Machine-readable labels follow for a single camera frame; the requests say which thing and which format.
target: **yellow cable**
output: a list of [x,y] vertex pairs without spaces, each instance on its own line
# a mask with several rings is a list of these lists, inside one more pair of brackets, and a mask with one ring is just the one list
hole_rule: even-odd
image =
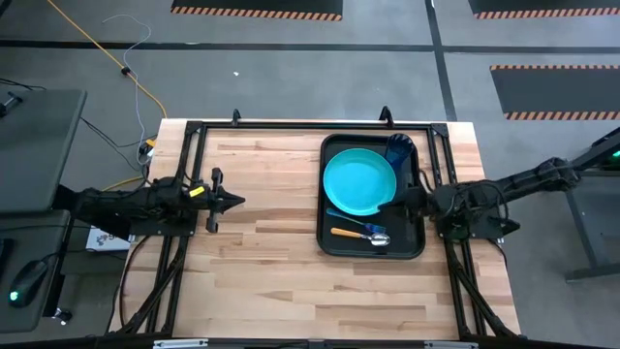
[[[69,23],[71,23],[71,25],[73,25],[75,27],[75,29],[79,30],[79,32],[85,36],[88,40],[90,40],[91,43],[93,43],[97,48],[99,48],[103,53],[105,53],[111,60],[114,61],[114,63],[116,63],[116,65],[118,65],[118,67],[120,69],[125,68],[124,65],[122,65],[118,59],[114,58],[113,55],[111,55],[105,48],[103,48],[101,45],[99,45],[99,43],[97,43],[95,41],[95,39],[91,38],[90,35],[88,35],[88,33],[86,33],[82,28],[79,27],[79,25],[77,25],[74,21],[72,21],[69,16],[65,15],[64,12],[62,12],[62,10],[60,10],[60,8],[58,8],[58,6],[56,6],[56,4],[54,4],[51,0],[47,0],[49,5],[51,5],[51,7],[53,7],[54,9],[56,9],[56,11],[62,15],[65,19],[67,19],[67,21]],[[162,110],[162,114],[164,115],[164,118],[168,118],[168,113],[166,112],[166,108],[164,108],[164,105],[162,105],[162,103],[155,98],[155,96],[153,96],[150,92],[148,92],[148,90],[146,90],[146,88],[144,88],[137,80],[136,78],[134,78],[131,74],[127,75],[129,78],[131,78],[134,83],[138,86],[138,88],[140,90],[142,90],[142,92],[144,92],[145,95],[147,95],[150,99],[152,99],[155,103],[157,103],[157,105],[159,106],[159,108]]]
[[102,190],[102,191],[108,191],[108,190],[111,190],[111,189],[117,188],[117,187],[119,187],[119,186],[121,186],[121,185],[125,185],[125,184],[131,183],[131,182],[135,182],[135,181],[138,181],[138,180],[141,180],[141,179],[143,179],[143,177],[142,177],[142,176],[139,176],[139,177],[133,177],[133,178],[125,179],[125,180],[121,180],[121,181],[119,181],[118,183],[114,183],[114,184],[112,184],[111,186],[109,186],[109,187],[105,188],[105,189],[104,189],[104,190]]

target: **black floor mat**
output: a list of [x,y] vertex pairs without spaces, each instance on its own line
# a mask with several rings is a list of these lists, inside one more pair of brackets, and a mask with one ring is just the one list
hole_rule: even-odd
[[343,0],[174,0],[171,12],[183,15],[246,16],[342,20]]
[[618,65],[494,65],[508,120],[620,119]]
[[620,14],[618,0],[469,0],[478,19]]

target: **white cable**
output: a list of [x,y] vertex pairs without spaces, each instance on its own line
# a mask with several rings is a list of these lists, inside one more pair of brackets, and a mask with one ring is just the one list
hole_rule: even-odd
[[129,65],[129,62],[127,62],[127,53],[129,53],[129,51],[132,50],[132,48],[135,48],[138,45],[140,45],[140,44],[144,43],[145,41],[147,41],[151,37],[152,31],[151,31],[151,27],[149,27],[148,25],[140,22],[134,16],[130,16],[130,15],[111,16],[110,18],[104,19],[102,21],[102,23],[106,23],[107,21],[109,21],[111,19],[114,19],[114,18],[117,18],[117,17],[121,17],[121,16],[129,17],[129,18],[133,19],[137,24],[139,24],[139,25],[145,27],[146,29],[148,29],[148,35],[146,35],[146,37],[144,37],[144,39],[142,39],[142,40],[138,41],[137,43],[131,45],[123,53],[123,63],[125,63],[125,66],[127,68],[129,68],[129,70],[130,70],[129,74],[133,73],[134,77],[136,78],[136,84],[135,84],[135,90],[136,90],[136,116],[138,117],[138,124],[139,124],[140,128],[142,129],[142,133],[139,136],[138,148],[136,149],[136,161],[138,161],[139,165],[144,166],[144,165],[146,165],[148,163],[148,159],[144,163],[142,163],[140,161],[140,146],[142,145],[142,141],[144,140],[144,133],[146,132],[144,130],[144,125],[142,124],[142,119],[140,117],[140,108],[139,108],[139,105],[138,105],[138,95],[139,95],[138,94],[138,82],[139,82],[140,79],[138,78],[138,73],[136,73],[136,71]]

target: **spoon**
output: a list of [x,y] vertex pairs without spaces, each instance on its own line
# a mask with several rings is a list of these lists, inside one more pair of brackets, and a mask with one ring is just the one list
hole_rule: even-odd
[[356,232],[346,231],[344,229],[331,228],[331,233],[340,237],[364,238],[370,241],[373,246],[382,247],[389,245],[389,236],[387,234],[375,233],[371,236]]

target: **computer mouse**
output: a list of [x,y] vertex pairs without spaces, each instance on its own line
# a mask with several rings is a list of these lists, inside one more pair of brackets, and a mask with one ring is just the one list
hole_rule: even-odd
[[47,274],[45,261],[30,261],[17,273],[9,290],[9,305],[16,308],[28,306],[37,296]]

